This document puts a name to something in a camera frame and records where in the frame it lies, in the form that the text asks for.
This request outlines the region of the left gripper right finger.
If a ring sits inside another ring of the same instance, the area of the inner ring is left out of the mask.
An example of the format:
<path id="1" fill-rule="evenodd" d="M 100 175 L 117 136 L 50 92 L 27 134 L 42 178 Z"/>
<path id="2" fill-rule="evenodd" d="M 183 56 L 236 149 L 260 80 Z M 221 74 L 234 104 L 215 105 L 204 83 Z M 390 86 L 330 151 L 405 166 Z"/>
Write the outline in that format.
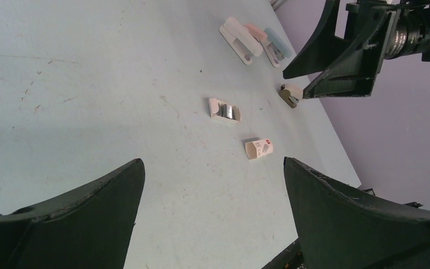
<path id="1" fill-rule="evenodd" d="M 291 157 L 284 178 L 308 268 L 430 268 L 430 211 L 373 196 Z"/>

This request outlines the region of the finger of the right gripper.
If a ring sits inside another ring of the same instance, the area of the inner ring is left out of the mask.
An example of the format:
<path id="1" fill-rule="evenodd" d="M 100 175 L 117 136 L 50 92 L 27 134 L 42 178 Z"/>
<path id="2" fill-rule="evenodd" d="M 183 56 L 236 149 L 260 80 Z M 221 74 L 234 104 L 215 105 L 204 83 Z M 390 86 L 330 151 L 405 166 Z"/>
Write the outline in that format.
<path id="1" fill-rule="evenodd" d="M 302 50 L 304 74 L 319 75 L 304 89 L 305 99 L 370 96 L 384 60 L 390 12 L 360 7 L 350 12 L 347 38 L 335 35 L 337 7 L 326 7 Z"/>
<path id="2" fill-rule="evenodd" d="M 283 78 L 290 79 L 322 72 L 343 53 L 343 39 L 335 35 L 340 0 L 326 1 L 313 34 L 283 70 Z"/>

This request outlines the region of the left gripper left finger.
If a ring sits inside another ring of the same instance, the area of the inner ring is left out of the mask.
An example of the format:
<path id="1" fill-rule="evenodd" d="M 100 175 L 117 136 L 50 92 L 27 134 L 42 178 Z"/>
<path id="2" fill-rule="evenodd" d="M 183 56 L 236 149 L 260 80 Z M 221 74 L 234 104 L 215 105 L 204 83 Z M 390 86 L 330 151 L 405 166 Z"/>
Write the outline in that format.
<path id="1" fill-rule="evenodd" d="M 141 159 L 0 214 L 0 268 L 123 268 L 145 183 Z"/>

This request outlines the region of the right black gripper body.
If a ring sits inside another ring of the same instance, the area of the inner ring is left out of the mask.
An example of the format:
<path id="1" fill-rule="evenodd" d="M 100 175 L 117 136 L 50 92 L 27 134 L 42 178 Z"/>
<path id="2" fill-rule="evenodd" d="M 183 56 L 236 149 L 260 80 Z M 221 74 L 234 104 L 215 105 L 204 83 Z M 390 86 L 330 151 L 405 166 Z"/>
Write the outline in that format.
<path id="1" fill-rule="evenodd" d="M 345 48 L 333 63 L 333 74 L 377 75 L 385 60 L 407 47 L 404 12 L 385 1 L 356 1 L 346 10 Z"/>

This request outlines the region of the beige brown mini stapler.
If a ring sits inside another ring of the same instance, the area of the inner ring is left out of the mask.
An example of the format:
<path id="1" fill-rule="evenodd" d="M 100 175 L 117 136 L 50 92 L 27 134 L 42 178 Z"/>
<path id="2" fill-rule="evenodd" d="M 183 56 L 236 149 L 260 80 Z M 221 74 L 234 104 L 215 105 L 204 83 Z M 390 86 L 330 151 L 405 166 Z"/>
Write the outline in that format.
<path id="1" fill-rule="evenodd" d="M 286 104 L 293 109 L 303 99 L 303 90 L 293 84 L 282 84 L 278 93 Z"/>

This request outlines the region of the long white stapler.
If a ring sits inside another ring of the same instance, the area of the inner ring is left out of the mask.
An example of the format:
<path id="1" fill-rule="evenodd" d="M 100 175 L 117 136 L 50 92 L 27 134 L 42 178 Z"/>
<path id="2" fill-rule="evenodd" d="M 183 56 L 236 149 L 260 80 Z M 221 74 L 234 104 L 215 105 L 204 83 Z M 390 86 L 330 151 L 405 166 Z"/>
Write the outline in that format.
<path id="1" fill-rule="evenodd" d="M 263 53 L 261 44 L 249 33 L 248 28 L 234 17 L 229 17 L 219 28 L 220 34 L 245 65 Z"/>

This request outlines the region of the white staple box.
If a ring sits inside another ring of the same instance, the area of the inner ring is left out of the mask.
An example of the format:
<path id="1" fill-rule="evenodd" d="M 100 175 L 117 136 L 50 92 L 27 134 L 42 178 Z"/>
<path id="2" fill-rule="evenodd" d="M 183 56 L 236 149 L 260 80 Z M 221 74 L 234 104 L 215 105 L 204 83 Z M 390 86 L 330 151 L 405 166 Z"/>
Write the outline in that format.
<path id="1" fill-rule="evenodd" d="M 258 159 L 273 152 L 273 143 L 267 138 L 246 142 L 245 152 L 249 160 Z"/>

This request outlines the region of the staple box tray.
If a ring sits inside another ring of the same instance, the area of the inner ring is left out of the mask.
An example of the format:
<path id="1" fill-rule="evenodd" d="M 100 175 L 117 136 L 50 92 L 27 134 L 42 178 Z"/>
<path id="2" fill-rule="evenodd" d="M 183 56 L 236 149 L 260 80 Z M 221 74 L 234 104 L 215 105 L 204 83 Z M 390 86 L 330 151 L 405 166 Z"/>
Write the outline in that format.
<path id="1" fill-rule="evenodd" d="M 208 105 L 209 115 L 212 119 L 231 124 L 241 122 L 241 112 L 238 106 L 217 98 L 209 98 Z"/>

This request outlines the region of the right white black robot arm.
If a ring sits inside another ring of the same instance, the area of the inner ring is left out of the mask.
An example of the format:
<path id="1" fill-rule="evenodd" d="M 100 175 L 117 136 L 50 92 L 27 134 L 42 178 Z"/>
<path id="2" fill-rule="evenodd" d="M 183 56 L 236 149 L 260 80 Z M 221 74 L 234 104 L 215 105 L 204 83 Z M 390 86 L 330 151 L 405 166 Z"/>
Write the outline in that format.
<path id="1" fill-rule="evenodd" d="M 382 63 L 412 54 L 430 62 L 430 1 L 355 1 L 343 38 L 336 36 L 339 1 L 326 1 L 313 34 L 283 70 L 285 79 L 315 73 L 305 99 L 370 96 Z"/>

